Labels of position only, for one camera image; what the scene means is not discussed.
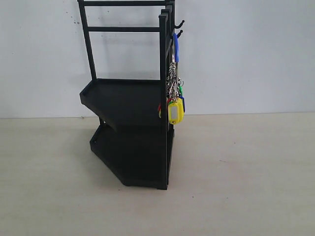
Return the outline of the black two-tier storage rack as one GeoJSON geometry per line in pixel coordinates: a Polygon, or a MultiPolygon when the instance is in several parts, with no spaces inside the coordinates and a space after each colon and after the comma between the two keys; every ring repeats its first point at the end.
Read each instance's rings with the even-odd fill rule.
{"type": "Polygon", "coordinates": [[[78,7],[91,81],[80,92],[81,103],[99,118],[91,151],[125,186],[165,190],[169,184],[174,125],[168,121],[166,79],[175,23],[173,0],[80,0],[78,7]],[[159,6],[157,27],[89,26],[87,7],[159,6]],[[103,79],[96,75],[91,32],[156,32],[159,34],[159,79],[103,79]]]}

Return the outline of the colourful key tag bunch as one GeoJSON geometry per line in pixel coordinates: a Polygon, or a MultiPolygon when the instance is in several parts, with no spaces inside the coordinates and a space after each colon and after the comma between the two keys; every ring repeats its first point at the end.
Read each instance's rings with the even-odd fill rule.
{"type": "Polygon", "coordinates": [[[172,51],[171,62],[169,66],[169,72],[166,79],[166,102],[167,102],[167,114],[170,124],[175,125],[180,123],[185,115],[185,99],[183,95],[183,88],[179,74],[179,42],[178,34],[172,35],[172,51]]]}

